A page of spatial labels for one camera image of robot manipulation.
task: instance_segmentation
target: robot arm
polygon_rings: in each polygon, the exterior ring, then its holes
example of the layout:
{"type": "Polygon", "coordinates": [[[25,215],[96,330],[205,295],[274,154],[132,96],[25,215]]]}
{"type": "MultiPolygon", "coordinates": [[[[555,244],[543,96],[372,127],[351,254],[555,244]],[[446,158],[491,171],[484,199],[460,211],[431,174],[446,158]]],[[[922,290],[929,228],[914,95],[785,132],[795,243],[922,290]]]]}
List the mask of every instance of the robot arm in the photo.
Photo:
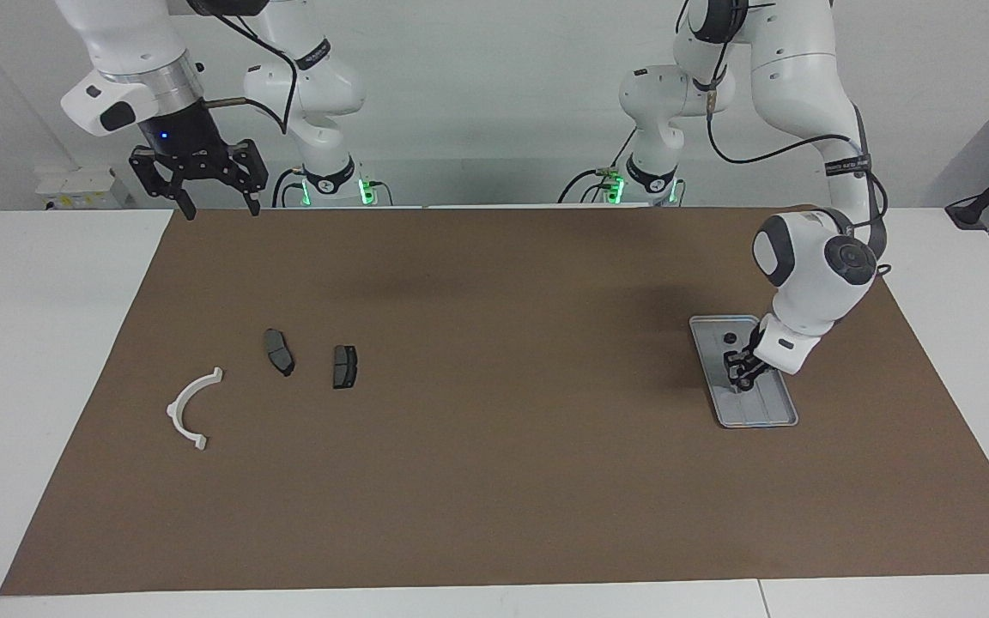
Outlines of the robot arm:
{"type": "MultiPolygon", "coordinates": [[[[625,78],[622,105],[635,118],[637,136],[642,137],[624,172],[636,179],[639,171],[660,175],[676,167],[682,142],[672,133],[667,136],[667,130],[676,130],[671,118],[707,116],[712,137],[714,113],[726,109],[733,97],[729,81],[734,75],[727,70],[727,58],[737,44],[752,50],[750,81],[759,116],[819,148],[831,192],[831,208],[774,215],[755,236],[755,261],[777,294],[749,345],[726,359],[731,382],[746,391],[770,367],[799,371],[814,345],[871,288],[887,238],[864,126],[837,74],[828,0],[758,5],[749,0],[688,0],[675,39],[677,66],[648,67],[642,76],[636,71],[625,78]],[[639,82],[652,76],[657,85],[639,82]],[[643,101],[627,105],[625,99],[635,99],[638,93],[643,101]]],[[[643,188],[647,201],[659,203],[662,191],[652,189],[662,183],[640,176],[655,184],[636,181],[628,186],[643,188]]]]}
{"type": "MultiPolygon", "coordinates": [[[[240,3],[254,15],[264,0],[240,3]]],[[[185,180],[216,179],[243,195],[258,214],[268,173],[252,140],[228,145],[205,108],[203,88],[185,43],[173,30],[165,0],[56,0],[82,36],[94,70],[64,95],[67,116],[94,136],[140,126],[148,146],[129,161],[145,191],[175,200],[185,218],[197,208],[185,180]],[[169,171],[162,177],[158,166],[169,171]]],[[[195,0],[208,10],[209,0],[195,0]]]]}
{"type": "MultiPolygon", "coordinates": [[[[355,113],[365,105],[365,86],[356,71],[331,56],[331,44],[315,27],[307,0],[270,0],[259,22],[263,39],[295,60],[298,86],[288,128],[303,160],[309,195],[317,200],[364,197],[361,165],[346,148],[342,130],[331,117],[355,113]]],[[[287,66],[251,67],[243,81],[247,97],[283,109],[290,87],[287,66]]]]}

